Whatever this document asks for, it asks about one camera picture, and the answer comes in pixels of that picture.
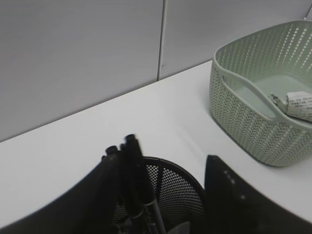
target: basket handle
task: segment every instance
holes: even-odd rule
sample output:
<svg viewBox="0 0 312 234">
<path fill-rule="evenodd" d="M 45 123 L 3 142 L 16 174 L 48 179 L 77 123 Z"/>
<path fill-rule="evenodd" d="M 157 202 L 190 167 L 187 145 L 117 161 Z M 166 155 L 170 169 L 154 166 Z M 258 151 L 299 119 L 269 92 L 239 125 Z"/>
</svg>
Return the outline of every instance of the basket handle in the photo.
<svg viewBox="0 0 312 234">
<path fill-rule="evenodd" d="M 259 112 L 258 110 L 254 109 L 252 107 L 252 109 L 258 114 L 260 115 L 262 118 L 264 118 L 266 121 L 272 122 L 272 123 L 277 123 L 277 122 L 281 122 L 282 119 L 285 119 L 285 114 L 279 110 L 275 104 L 257 87 L 255 86 L 250 80 L 235 74 L 231 71 L 221 71 L 220 72 L 220 82 L 224 85 L 224 87 L 226 87 L 235 97 L 237 97 L 239 100 L 241 100 L 244 104 L 250 106 L 250 104 L 248 104 L 245 99 L 243 99 L 242 97 L 240 97 L 231 87 L 229 87 L 226 82 L 225 82 L 225 77 L 226 78 L 230 78 L 233 79 L 237 82 L 239 82 L 241 85 L 245 86 L 246 88 L 248 88 L 255 96 L 257 96 L 262 103 L 269 108 L 273 114 L 275 115 L 275 117 L 269 117 L 261 112 Z"/>
</svg>

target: woven basket pattern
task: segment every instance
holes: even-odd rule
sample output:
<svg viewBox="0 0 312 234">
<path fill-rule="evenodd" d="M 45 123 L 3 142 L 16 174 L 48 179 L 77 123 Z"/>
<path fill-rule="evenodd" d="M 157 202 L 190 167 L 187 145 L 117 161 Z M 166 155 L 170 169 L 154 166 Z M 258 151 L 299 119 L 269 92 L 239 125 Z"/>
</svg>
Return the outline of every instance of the woven basket pattern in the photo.
<svg viewBox="0 0 312 234">
<path fill-rule="evenodd" d="M 289 73 L 312 86 L 312 24 L 278 25 L 236 40 L 216 55 L 223 68 L 254 80 L 275 72 Z M 312 155 L 312 133 L 284 122 L 269 123 L 220 82 L 212 65 L 211 110 L 221 127 L 247 152 L 272 166 L 287 166 Z M 224 77 L 231 88 L 239 83 Z"/>
</svg>

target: black marker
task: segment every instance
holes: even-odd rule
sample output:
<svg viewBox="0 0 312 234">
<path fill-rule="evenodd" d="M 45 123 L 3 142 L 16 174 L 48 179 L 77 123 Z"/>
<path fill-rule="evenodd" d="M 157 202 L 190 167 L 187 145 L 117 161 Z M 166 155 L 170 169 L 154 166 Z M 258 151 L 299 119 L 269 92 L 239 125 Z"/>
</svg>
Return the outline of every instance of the black marker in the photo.
<svg viewBox="0 0 312 234">
<path fill-rule="evenodd" d="M 144 163 L 144 157 L 135 135 L 126 136 L 126 154 L 135 168 L 135 183 L 139 200 L 145 207 L 145 213 L 153 234 L 166 234 L 154 190 Z"/>
<path fill-rule="evenodd" d="M 122 155 L 122 152 L 118 151 L 116 146 L 107 148 L 106 154 L 121 157 L 121 189 L 126 211 L 134 228 L 139 230 L 139 233 L 147 233 L 149 227 L 143 219 L 144 208 L 135 191 L 133 171 L 127 165 L 127 158 Z"/>
</svg>

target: basket rim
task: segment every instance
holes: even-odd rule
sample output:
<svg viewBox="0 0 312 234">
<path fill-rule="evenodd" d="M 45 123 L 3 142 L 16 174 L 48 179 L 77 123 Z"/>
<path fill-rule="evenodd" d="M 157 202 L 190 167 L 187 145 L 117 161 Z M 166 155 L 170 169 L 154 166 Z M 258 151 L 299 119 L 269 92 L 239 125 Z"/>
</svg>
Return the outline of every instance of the basket rim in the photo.
<svg viewBox="0 0 312 234">
<path fill-rule="evenodd" d="M 253 32 L 253 33 L 250 33 L 250 34 L 247 34 L 243 37 L 239 37 L 237 39 L 234 39 L 222 46 L 220 46 L 215 52 L 214 52 L 214 56 L 213 56 L 213 66 L 217 67 L 217 69 L 219 69 L 222 74 L 225 74 L 225 75 L 229 75 L 230 77 L 236 77 L 238 79 L 240 79 L 243 83 L 245 84 L 248 84 L 249 86 L 251 86 L 255 91 L 257 91 L 258 93 L 260 93 L 263 97 L 261 97 L 263 100 L 265 100 L 266 102 L 271 102 L 272 103 L 272 106 L 270 109 L 273 109 L 273 112 L 274 114 L 276 115 L 276 118 L 275 120 L 271 120 L 270 121 L 270 118 L 266 117 L 264 114 L 262 114 L 261 112 L 259 112 L 257 109 L 255 109 L 253 106 L 251 106 L 248 102 L 245 101 L 245 99 L 243 99 L 241 96 L 239 96 L 235 91 L 233 91 L 232 89 L 230 89 L 226 84 L 225 82 L 223 81 L 223 85 L 224 87 L 229 91 L 231 92 L 237 99 L 239 99 L 241 102 L 243 102 L 246 106 L 248 106 L 252 111 L 255 112 L 255 114 L 257 114 L 258 116 L 260 116 L 264 121 L 267 121 L 267 122 L 271 122 L 271 123 L 279 123 L 279 122 L 284 122 L 286 124 L 289 124 L 293 127 L 297 127 L 303 131 L 308 131 L 308 132 L 312 132 L 312 123 L 309 123 L 309 122 L 303 122 L 303 121 L 298 121 L 296 119 L 293 119 L 289 116 L 287 116 L 285 113 L 283 113 L 277 106 L 275 106 L 273 104 L 273 102 L 264 94 L 264 92 L 259 89 L 253 82 L 251 82 L 250 80 L 248 80 L 247 78 L 237 74 L 237 73 L 234 73 L 230 70 L 227 70 L 225 68 L 223 68 L 216 60 L 216 55 L 217 53 L 223 49 L 223 47 L 235 42 L 235 41 L 238 41 L 240 39 L 243 39 L 245 37 L 249 37 L 251 35 L 254 35 L 254 34 L 258 34 L 259 32 L 262 32 L 262 31 L 266 31 L 270 28 L 275 28 L 275 27 L 279 27 L 281 25 L 287 25 L 287 24 L 290 24 L 290 23 L 295 23 L 295 22 L 307 22 L 307 23 L 310 23 L 312 24 L 312 21 L 311 20 L 307 20 L 307 19 L 299 19 L 299 20 L 293 20 L 293 21 L 289 21 L 289 22 L 285 22 L 285 23 L 281 23 L 281 24 L 277 24 L 277 25 L 274 25 L 274 26 L 271 26 L 271 27 L 268 27 L 268 28 L 264 28 L 262 30 L 259 30 L 259 31 L 256 31 L 256 32 Z"/>
</svg>

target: black mesh pen holder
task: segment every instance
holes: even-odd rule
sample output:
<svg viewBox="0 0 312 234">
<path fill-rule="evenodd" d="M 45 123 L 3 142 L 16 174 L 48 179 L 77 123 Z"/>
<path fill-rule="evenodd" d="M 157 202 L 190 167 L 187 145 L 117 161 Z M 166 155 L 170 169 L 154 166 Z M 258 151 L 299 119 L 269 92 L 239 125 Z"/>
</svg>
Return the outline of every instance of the black mesh pen holder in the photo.
<svg viewBox="0 0 312 234">
<path fill-rule="evenodd" d="M 155 157 L 144 157 L 149 177 L 156 195 L 166 228 L 189 221 L 191 234 L 206 230 L 206 201 L 204 190 L 197 180 L 180 166 Z M 123 204 L 118 203 L 113 224 L 124 224 L 128 219 Z"/>
</svg>

